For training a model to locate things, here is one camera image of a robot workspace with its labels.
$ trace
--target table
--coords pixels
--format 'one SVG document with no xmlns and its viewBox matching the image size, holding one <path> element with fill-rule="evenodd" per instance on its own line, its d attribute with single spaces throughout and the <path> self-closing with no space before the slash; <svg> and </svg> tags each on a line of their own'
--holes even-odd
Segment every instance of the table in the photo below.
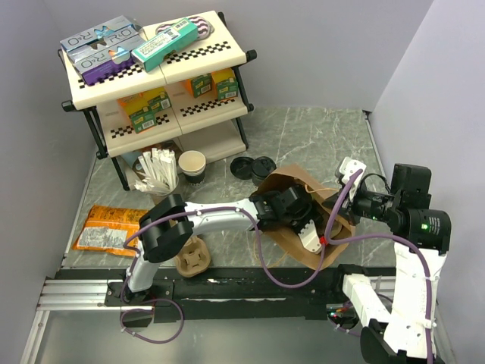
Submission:
<svg viewBox="0 0 485 364">
<path fill-rule="evenodd" d="M 253 158 L 271 157 L 278 166 L 298 163 L 322 184 L 337 187 L 334 171 L 345 157 L 363 161 L 367 172 L 380 173 L 378 161 L 365 114 L 359 110 L 332 110 L 326 108 L 257 108 L 244 120 L 250 149 L 240 155 Z M 249 196 L 255 187 L 250 180 L 237 180 L 230 173 L 230 162 L 225 158 L 207 166 L 205 184 L 191 187 L 181 182 L 185 200 L 198 203 L 231 202 Z M 370 189 L 382 190 L 380 180 L 368 179 Z M 89 186 L 80 207 L 72 238 L 79 235 L 92 205 L 150 209 L 150 197 L 138 191 L 124 191 L 109 160 L 96 161 Z M 389 232 L 385 224 L 362 219 L 357 234 Z M 202 237 L 211 253 L 213 266 L 258 267 L 253 253 L 254 233 L 218 231 Z M 281 249 L 269 238 L 263 239 L 263 253 L 268 264 L 276 262 Z M 119 268 L 127 267 L 131 258 L 106 253 L 67 249 L 65 268 Z M 388 240 L 373 239 L 349 246 L 333 263 L 355 263 L 366 266 L 394 266 L 393 244 Z M 162 266 L 173 266 L 167 261 Z M 301 266 L 287 256 L 280 266 Z"/>
</svg>

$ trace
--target wall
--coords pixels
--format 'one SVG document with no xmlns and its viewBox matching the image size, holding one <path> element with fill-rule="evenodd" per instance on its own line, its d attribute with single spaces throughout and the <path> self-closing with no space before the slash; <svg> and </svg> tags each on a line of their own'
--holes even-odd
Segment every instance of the wall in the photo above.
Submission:
<svg viewBox="0 0 485 364">
<path fill-rule="evenodd" d="M 435 0 L 371 115 L 386 172 L 433 172 L 432 207 L 452 218 L 438 293 L 458 362 L 484 362 L 485 3 Z"/>
<path fill-rule="evenodd" d="M 224 11 L 256 106 L 373 110 L 432 0 L 45 0 L 64 36 L 120 14 L 141 24 Z"/>
<path fill-rule="evenodd" d="M 40 0 L 0 12 L 0 362 L 20 361 L 46 275 L 60 265 L 94 145 L 66 115 L 61 35 Z"/>
</svg>

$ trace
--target black cup lid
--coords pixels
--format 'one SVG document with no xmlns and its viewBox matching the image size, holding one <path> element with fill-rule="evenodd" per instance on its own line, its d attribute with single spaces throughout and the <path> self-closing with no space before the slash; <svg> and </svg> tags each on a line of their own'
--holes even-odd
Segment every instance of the black cup lid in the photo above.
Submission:
<svg viewBox="0 0 485 364">
<path fill-rule="evenodd" d="M 230 173 L 240 180 L 251 179 L 251 165 L 254 159 L 251 157 L 237 157 L 230 164 Z"/>
<path fill-rule="evenodd" d="M 269 157 L 259 157 L 252 163 L 252 173 L 256 177 L 266 178 L 276 169 L 276 163 Z"/>
</svg>

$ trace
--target shelf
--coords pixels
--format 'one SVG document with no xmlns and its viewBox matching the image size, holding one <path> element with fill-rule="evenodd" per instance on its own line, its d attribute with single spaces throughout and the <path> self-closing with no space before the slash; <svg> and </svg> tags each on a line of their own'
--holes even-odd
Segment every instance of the shelf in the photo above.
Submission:
<svg viewBox="0 0 485 364">
<path fill-rule="evenodd" d="M 213 26 L 214 32 L 206 39 L 192 43 L 180 53 L 171 55 L 161 64 L 167 84 L 246 63 L 245 52 L 238 46 L 215 11 L 193 16 L 206 19 Z M 178 20 L 149 25 L 143 27 L 143 30 L 151 39 L 156 35 L 159 25 L 176 21 Z"/>
<path fill-rule="evenodd" d="M 98 105 L 98 113 L 110 157 L 145 148 L 182 134 L 172 108 L 155 114 L 158 125 L 138 134 L 116 101 Z"/>
<path fill-rule="evenodd" d="M 165 90 L 170 96 L 182 134 L 192 133 L 248 113 L 248 108 L 240 97 L 218 101 L 214 92 L 210 91 L 194 99 L 180 82 L 167 85 Z"/>
<path fill-rule="evenodd" d="M 140 32 L 140 36 L 146 39 L 143 31 Z M 160 67 L 150 72 L 145 72 L 139 65 L 135 64 L 126 70 L 122 70 L 116 76 L 111 76 L 92 86 L 87 86 L 69 61 L 66 52 L 62 51 L 62 55 L 69 80 L 70 94 L 77 110 L 166 84 Z"/>
<path fill-rule="evenodd" d="M 183 150 L 198 150 L 212 163 L 244 152 L 246 146 L 231 120 L 179 137 Z"/>
<path fill-rule="evenodd" d="M 208 38 L 189 45 L 182 52 L 171 55 L 161 66 L 148 73 L 135 64 L 116 76 L 87 86 L 66 53 L 62 51 L 72 101 L 76 109 L 82 110 L 147 89 L 246 63 L 245 52 L 237 45 L 215 11 L 197 15 L 208 20 L 214 27 L 214 32 Z M 170 20 L 165 23 L 172 24 L 175 21 Z M 143 39 L 151 39 L 160 24 L 163 23 L 143 27 L 140 36 Z"/>
</svg>

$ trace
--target black and white checkered strip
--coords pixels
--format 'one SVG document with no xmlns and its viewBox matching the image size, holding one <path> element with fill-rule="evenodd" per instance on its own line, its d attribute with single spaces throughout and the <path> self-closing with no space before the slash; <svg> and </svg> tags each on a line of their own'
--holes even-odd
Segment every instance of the black and white checkered strip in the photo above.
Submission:
<svg viewBox="0 0 485 364">
<path fill-rule="evenodd" d="M 215 52 L 222 52 L 225 49 L 230 49 L 229 42 L 223 41 L 222 43 L 215 43 L 214 45 L 208 45 L 204 48 L 193 49 L 188 52 L 174 53 L 167 59 L 167 64 L 172 64 L 174 62 L 181 62 L 183 60 L 187 61 L 191 58 L 202 57 L 204 55 L 209 55 Z"/>
<path fill-rule="evenodd" d="M 157 116 L 156 121 L 157 125 L 162 125 L 163 123 L 170 122 L 170 119 L 168 118 L 167 114 L 164 114 L 163 116 Z M 126 127 L 119 127 L 118 129 L 111 129 L 111 138 L 115 139 L 118 137 L 124 137 L 125 135 L 132 134 L 134 132 L 135 130 L 131 125 L 127 125 Z"/>
<path fill-rule="evenodd" d="M 208 102 L 203 102 L 202 104 L 199 104 L 199 105 L 189 106 L 188 108 L 182 108 L 180 109 L 180 112 L 182 113 L 183 117 L 186 117 L 189 115 L 198 114 L 199 112 L 207 111 L 211 108 L 218 108 L 219 106 L 227 105 L 235 101 L 236 101 L 235 99 L 228 99 L 228 100 L 222 100 L 222 101 L 218 101 L 218 100 L 208 101 Z"/>
<path fill-rule="evenodd" d="M 119 80 L 120 78 L 128 77 L 128 76 L 131 76 L 132 74 L 139 74 L 141 72 L 143 72 L 143 69 L 138 64 L 134 64 L 130 68 L 126 68 L 118 72 L 117 74 L 112 74 L 108 78 L 105 78 L 104 80 L 100 80 L 96 82 L 93 86 L 98 85 L 100 83 L 105 83 L 108 81 Z M 82 78 L 80 78 L 77 82 L 79 84 L 80 89 L 83 89 L 84 87 L 89 87 Z"/>
</svg>

